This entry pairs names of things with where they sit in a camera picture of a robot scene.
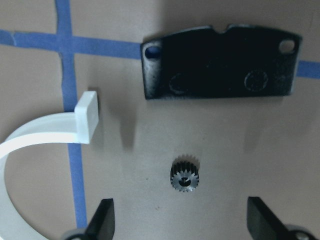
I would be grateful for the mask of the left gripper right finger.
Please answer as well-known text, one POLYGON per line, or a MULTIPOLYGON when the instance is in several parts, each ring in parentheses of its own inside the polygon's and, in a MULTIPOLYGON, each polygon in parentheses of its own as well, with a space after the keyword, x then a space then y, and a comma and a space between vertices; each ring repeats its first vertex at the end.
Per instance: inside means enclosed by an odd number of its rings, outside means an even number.
POLYGON ((294 240, 294 235, 260 197, 247 199, 246 225, 253 240, 294 240))

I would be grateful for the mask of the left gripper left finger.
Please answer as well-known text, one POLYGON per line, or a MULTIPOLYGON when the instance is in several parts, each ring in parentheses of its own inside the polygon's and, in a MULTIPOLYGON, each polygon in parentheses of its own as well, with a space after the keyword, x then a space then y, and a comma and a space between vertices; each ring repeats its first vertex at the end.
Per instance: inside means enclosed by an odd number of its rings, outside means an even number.
POLYGON ((85 240, 112 240, 114 234, 114 200, 112 198, 102 199, 84 232, 85 240))

